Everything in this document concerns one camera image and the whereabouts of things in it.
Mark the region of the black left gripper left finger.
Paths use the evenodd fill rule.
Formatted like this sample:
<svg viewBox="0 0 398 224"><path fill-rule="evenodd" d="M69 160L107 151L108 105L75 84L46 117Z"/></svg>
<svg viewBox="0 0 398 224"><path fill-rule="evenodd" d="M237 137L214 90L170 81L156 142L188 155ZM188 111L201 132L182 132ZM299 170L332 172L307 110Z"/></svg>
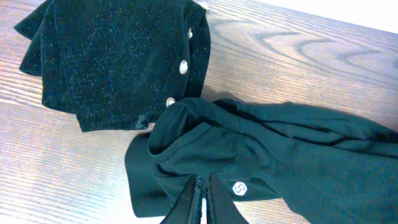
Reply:
<svg viewBox="0 0 398 224"><path fill-rule="evenodd" d="M160 224L200 224L202 198L203 180L201 177L193 175Z"/></svg>

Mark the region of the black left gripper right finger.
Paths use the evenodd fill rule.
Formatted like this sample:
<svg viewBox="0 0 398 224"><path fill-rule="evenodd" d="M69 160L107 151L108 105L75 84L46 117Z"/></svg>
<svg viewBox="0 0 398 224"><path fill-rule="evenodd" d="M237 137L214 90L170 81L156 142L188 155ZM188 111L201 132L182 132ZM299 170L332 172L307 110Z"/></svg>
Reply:
<svg viewBox="0 0 398 224"><path fill-rule="evenodd" d="M206 219L207 224L249 224L215 174L210 174L206 190Z"/></svg>

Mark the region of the black polo shirt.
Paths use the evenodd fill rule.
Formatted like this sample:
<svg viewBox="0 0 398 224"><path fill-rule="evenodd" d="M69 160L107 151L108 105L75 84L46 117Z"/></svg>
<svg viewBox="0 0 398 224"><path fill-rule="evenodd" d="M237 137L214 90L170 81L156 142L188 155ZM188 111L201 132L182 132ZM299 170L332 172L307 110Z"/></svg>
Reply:
<svg viewBox="0 0 398 224"><path fill-rule="evenodd" d="M232 200L282 198L311 223L397 222L397 133L326 108L186 98L132 140L125 165L139 218L216 174Z"/></svg>

